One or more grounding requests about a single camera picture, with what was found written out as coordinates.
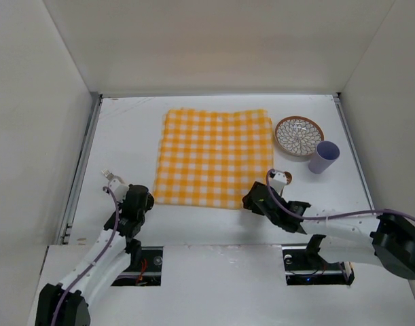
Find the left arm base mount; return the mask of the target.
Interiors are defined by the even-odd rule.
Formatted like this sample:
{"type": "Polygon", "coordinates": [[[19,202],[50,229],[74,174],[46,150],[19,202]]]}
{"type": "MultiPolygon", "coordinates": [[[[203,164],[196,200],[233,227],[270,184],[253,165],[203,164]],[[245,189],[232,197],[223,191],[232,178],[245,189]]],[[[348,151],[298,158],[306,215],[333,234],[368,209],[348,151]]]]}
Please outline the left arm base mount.
{"type": "Polygon", "coordinates": [[[144,247],[133,239],[128,245],[130,265],[112,283],[113,287],[158,287],[161,285],[163,247],[144,247]]]}

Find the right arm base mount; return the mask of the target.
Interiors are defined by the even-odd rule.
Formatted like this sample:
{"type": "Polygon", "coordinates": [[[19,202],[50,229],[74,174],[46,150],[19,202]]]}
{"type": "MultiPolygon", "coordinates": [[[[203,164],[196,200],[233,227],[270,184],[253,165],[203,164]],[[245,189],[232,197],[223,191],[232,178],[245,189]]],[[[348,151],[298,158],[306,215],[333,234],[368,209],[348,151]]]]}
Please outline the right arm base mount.
{"type": "Polygon", "coordinates": [[[287,285],[352,285],[355,273],[350,263],[329,263],[319,255],[324,237],[314,235],[308,244],[282,246],[287,285]]]}

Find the copper spoon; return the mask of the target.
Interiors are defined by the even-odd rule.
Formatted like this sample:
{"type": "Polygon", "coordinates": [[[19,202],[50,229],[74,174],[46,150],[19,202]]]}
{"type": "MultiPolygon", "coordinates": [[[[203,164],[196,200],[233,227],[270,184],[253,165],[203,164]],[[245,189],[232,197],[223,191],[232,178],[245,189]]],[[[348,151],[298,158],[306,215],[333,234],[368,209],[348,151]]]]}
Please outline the copper spoon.
{"type": "Polygon", "coordinates": [[[292,174],[290,172],[288,172],[288,171],[283,171],[283,174],[286,177],[287,185],[289,185],[292,182],[292,180],[293,180],[292,174]]]}

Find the lilac cup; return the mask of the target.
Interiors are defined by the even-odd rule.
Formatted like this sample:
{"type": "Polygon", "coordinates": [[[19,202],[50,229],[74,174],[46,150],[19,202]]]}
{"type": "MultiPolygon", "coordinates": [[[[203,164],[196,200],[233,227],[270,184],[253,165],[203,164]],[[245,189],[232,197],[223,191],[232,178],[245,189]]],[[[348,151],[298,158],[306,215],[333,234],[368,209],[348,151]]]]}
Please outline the lilac cup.
{"type": "Polygon", "coordinates": [[[314,174],[326,171],[340,157],[340,149],[331,141],[321,141],[311,156],[308,169],[314,174]]]}

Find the silver copper fork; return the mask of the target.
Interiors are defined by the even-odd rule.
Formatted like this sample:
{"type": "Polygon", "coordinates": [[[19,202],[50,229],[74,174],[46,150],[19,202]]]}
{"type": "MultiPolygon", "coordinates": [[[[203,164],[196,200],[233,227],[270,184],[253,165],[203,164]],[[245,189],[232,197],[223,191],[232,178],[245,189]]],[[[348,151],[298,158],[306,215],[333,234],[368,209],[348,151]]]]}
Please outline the silver copper fork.
{"type": "Polygon", "coordinates": [[[113,174],[111,171],[109,171],[108,169],[103,169],[101,171],[101,174],[109,181],[111,181],[112,179],[119,179],[120,177],[113,174]]]}

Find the yellow checkered cloth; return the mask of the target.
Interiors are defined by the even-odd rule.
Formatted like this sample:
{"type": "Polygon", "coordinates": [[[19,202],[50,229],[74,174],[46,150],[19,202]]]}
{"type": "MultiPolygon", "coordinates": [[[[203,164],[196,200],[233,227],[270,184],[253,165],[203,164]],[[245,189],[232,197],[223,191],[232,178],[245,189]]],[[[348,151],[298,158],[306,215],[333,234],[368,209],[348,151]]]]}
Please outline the yellow checkered cloth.
{"type": "Polygon", "coordinates": [[[164,117],[154,198],[158,204],[241,209],[273,167],[272,120],[264,109],[171,109],[164,117]]]}

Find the floral patterned plate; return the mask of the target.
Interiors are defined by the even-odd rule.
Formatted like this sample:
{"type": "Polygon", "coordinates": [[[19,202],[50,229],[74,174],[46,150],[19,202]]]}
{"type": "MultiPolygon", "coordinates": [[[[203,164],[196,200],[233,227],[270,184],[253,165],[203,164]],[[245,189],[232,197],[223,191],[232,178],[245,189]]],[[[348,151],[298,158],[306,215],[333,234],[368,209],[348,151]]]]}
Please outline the floral patterned plate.
{"type": "Polygon", "coordinates": [[[321,127],[302,116],[283,118],[274,129],[274,138],[286,153],[297,157],[311,156],[317,145],[325,140],[321,127]]]}

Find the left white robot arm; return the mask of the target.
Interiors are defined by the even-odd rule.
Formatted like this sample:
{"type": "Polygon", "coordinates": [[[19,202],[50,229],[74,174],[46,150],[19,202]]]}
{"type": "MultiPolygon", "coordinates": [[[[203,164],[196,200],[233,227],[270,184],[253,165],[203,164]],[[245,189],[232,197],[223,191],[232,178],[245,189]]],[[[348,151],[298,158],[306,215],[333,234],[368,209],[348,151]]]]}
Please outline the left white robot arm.
{"type": "Polygon", "coordinates": [[[91,306],[123,271],[141,263],[142,245],[135,236],[154,197],[143,185],[108,185],[103,190],[111,196],[115,211],[76,267],[40,291],[36,325],[91,324],[91,306]]]}

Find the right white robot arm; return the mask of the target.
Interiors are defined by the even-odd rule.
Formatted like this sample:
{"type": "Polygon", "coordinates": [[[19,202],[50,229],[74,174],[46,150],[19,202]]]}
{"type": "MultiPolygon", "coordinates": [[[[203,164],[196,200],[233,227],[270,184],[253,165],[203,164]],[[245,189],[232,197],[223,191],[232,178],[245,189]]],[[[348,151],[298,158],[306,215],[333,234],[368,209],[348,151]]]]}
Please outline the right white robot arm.
{"type": "Polygon", "coordinates": [[[260,182],[253,184],[242,203],[245,209],[266,216],[286,232],[309,235],[310,254],[327,263],[372,264],[400,278],[415,280],[415,225],[405,217],[381,213],[305,219],[309,203],[287,202],[260,182]]]}

